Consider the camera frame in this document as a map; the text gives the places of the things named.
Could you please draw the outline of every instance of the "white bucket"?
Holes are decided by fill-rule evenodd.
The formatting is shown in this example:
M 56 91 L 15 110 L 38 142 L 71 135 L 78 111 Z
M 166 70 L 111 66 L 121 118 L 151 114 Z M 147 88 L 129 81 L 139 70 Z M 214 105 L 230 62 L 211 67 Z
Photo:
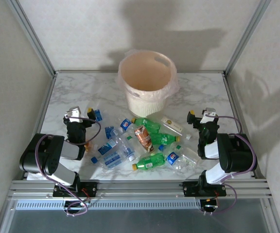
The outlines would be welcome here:
M 163 110 L 167 97 L 179 90 L 173 61 L 154 51 L 128 52 L 120 63 L 117 81 L 129 110 L 138 117 Z

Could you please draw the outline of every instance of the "white wall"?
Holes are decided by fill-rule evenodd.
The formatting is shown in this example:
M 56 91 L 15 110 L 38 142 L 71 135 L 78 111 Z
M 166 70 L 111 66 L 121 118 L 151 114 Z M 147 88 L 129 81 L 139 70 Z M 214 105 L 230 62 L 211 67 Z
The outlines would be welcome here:
M 280 215 L 280 0 L 271 1 L 229 80 Z
M 20 0 L 55 69 L 118 69 L 130 49 L 225 69 L 259 0 Z
M 0 210 L 28 145 L 50 76 L 0 0 Z

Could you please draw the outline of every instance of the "white marble surface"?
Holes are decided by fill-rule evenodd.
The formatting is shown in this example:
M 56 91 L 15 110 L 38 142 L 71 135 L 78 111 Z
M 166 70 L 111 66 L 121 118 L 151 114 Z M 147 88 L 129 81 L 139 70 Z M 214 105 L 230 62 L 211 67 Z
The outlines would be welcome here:
M 128 111 L 124 93 L 115 82 L 116 73 L 62 73 L 58 74 L 52 92 L 50 103 L 46 112 L 42 133 L 63 135 L 66 137 L 67 128 L 62 118 L 66 110 L 73 106 L 79 106 L 82 113 L 87 108 L 106 111 L 106 119 L 114 126 L 119 115 L 131 118 Z M 169 118 L 176 120 L 192 132 L 192 147 L 197 151 L 198 132 L 192 125 L 186 123 L 187 113 L 194 110 L 200 115 L 206 107 L 213 107 L 217 114 L 232 116 L 231 106 L 224 86 L 221 74 L 178 74 L 181 89 L 168 99 L 168 106 L 164 113 Z M 107 139 L 104 133 L 104 125 L 101 133 L 93 140 L 95 144 L 103 145 Z M 219 120 L 220 133 L 237 132 L 233 120 Z M 92 137 L 98 129 L 97 125 L 87 128 L 86 138 Z M 197 169 L 188 167 L 185 173 L 176 173 L 166 162 L 163 167 L 157 167 L 149 171 L 133 171 L 132 162 L 125 162 L 120 169 L 105 170 L 93 165 L 90 161 L 91 154 L 87 152 L 81 161 L 60 159 L 60 163 L 68 169 L 79 172 L 81 180 L 185 180 L 197 179 L 205 169 L 212 168 L 217 161 L 205 160 Z M 41 179 L 38 175 L 29 174 L 29 180 Z

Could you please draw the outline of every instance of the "blue bottle cap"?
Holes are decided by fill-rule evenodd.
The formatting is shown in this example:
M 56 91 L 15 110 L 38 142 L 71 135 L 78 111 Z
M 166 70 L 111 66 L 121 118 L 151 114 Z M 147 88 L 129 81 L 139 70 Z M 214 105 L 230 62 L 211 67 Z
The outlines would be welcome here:
M 92 157 L 92 158 L 91 158 L 91 161 L 92 161 L 93 164 L 95 164 L 95 163 L 98 162 L 98 159 L 97 159 L 96 157 Z
M 165 145 L 160 145 L 159 148 L 158 148 L 160 151 L 163 151 L 166 149 Z

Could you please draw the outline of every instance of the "green plastic bottle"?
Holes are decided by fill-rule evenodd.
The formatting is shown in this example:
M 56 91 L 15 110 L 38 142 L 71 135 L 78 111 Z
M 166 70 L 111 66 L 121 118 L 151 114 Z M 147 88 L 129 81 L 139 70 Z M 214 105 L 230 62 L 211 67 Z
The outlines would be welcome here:
M 167 133 L 150 133 L 153 145 L 169 145 L 173 142 L 179 142 L 180 136 L 172 136 Z
M 132 118 L 131 122 L 137 126 L 144 125 L 149 133 L 158 133 L 160 129 L 160 124 L 155 123 L 148 118 Z
M 162 166 L 165 164 L 164 155 L 162 153 L 157 153 L 155 155 L 147 156 L 139 160 L 136 164 L 132 165 L 132 169 L 135 171 L 137 169 L 149 170 L 157 166 Z

